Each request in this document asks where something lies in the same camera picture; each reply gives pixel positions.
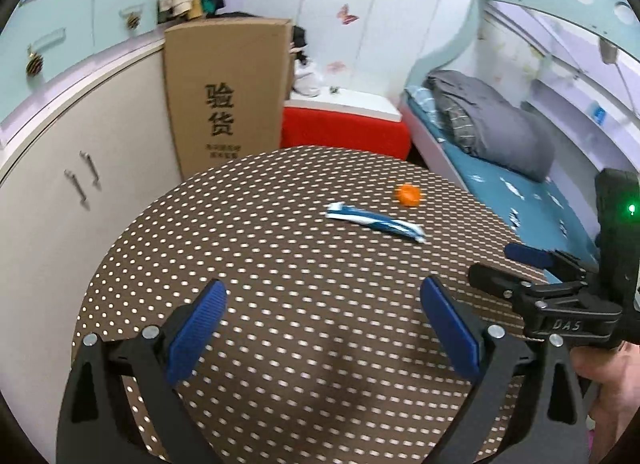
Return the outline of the person's right hand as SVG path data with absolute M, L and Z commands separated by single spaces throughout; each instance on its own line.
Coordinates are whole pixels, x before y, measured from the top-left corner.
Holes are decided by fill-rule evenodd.
M 622 343 L 616 350 L 575 347 L 575 372 L 601 388 L 590 409 L 594 426 L 590 463 L 600 463 L 623 436 L 639 407 L 639 346 Z

